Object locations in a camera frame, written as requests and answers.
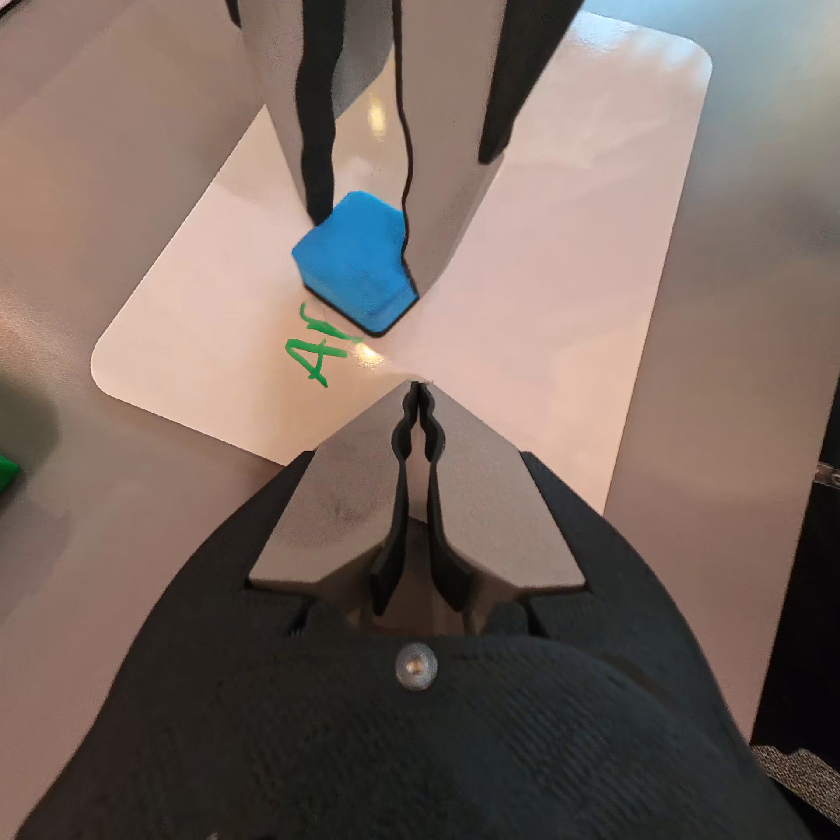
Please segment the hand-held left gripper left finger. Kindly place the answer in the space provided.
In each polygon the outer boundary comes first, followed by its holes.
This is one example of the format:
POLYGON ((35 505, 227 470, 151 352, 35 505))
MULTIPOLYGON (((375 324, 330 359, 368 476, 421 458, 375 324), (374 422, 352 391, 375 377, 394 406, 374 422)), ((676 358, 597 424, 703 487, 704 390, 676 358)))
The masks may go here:
POLYGON ((417 389, 399 384, 317 447, 249 573, 254 587, 383 615, 405 565, 417 389))

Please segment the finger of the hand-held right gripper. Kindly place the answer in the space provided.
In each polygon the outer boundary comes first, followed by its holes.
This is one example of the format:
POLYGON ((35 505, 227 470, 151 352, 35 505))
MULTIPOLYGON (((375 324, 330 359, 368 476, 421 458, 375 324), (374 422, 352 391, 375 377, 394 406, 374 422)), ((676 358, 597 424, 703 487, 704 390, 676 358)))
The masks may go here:
POLYGON ((480 141, 507 3, 393 3, 395 92, 406 142, 402 262, 424 297, 496 178, 480 141))
POLYGON ((240 28, 293 185, 315 225, 333 210, 333 73, 342 1, 240 1, 240 28))

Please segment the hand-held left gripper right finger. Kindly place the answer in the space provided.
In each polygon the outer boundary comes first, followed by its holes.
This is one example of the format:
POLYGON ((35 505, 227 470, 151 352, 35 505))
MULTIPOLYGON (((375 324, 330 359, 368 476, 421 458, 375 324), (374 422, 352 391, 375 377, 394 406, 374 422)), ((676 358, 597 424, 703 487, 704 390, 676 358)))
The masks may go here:
POLYGON ((431 383, 417 387, 432 578, 457 613, 574 592, 585 576, 522 453, 431 383))

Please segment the blue whiteboard eraser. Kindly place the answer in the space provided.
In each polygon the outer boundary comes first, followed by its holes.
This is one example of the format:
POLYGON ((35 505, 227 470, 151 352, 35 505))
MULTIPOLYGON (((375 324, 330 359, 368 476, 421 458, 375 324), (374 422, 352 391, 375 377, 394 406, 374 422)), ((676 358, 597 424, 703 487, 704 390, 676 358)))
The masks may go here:
POLYGON ((352 191, 291 250, 304 286, 366 334, 379 338, 418 300, 403 264, 403 212, 352 191))

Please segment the white whiteboard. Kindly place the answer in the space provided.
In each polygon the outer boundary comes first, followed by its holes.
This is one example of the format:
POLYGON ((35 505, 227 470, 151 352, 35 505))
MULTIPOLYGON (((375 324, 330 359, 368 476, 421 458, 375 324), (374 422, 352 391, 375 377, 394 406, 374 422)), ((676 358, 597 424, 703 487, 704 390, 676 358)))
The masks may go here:
POLYGON ((441 279, 385 336, 302 285, 310 223, 258 111, 97 341, 104 393, 279 465, 429 380, 604 510, 711 77, 579 12, 441 279))

